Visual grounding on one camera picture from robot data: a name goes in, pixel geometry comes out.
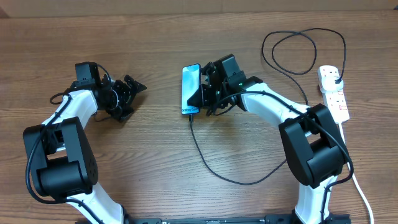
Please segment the Samsung Galaxy smartphone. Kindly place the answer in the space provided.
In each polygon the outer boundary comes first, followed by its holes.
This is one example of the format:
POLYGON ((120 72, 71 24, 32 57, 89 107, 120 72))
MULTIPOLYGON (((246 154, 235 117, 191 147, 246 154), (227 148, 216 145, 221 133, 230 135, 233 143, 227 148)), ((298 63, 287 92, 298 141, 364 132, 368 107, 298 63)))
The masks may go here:
POLYGON ((188 106, 187 100, 198 90, 201 84, 200 64, 193 64, 182 68, 182 114, 199 113, 200 109, 194 106, 188 106))

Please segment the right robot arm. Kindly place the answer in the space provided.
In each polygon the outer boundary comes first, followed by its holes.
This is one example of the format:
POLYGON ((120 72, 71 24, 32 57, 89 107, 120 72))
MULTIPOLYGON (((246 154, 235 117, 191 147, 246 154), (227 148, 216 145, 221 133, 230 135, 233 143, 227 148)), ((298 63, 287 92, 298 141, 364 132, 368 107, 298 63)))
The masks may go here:
POLYGON ((299 182, 292 212, 266 215, 264 223, 351 223, 349 215, 334 215, 328 209, 332 188, 353 173, 338 179, 352 160, 325 105, 288 100, 260 78, 247 77, 233 54, 204 67, 196 63, 182 68, 182 114, 192 117, 206 109, 210 116, 235 106, 279 129, 286 163, 299 182))

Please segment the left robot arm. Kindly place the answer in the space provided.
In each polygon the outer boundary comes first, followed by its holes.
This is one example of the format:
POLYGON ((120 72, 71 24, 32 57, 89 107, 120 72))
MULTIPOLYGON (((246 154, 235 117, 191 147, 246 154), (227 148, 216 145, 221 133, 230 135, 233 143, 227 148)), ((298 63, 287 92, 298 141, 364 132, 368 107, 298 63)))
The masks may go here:
POLYGON ((98 166, 85 126, 99 110, 119 122, 134 112, 131 103, 146 86, 125 75, 114 80, 95 62, 75 65, 76 80, 60 93, 57 110, 23 132, 27 164, 25 184, 36 201, 67 203, 90 223, 134 223, 98 182, 98 166))

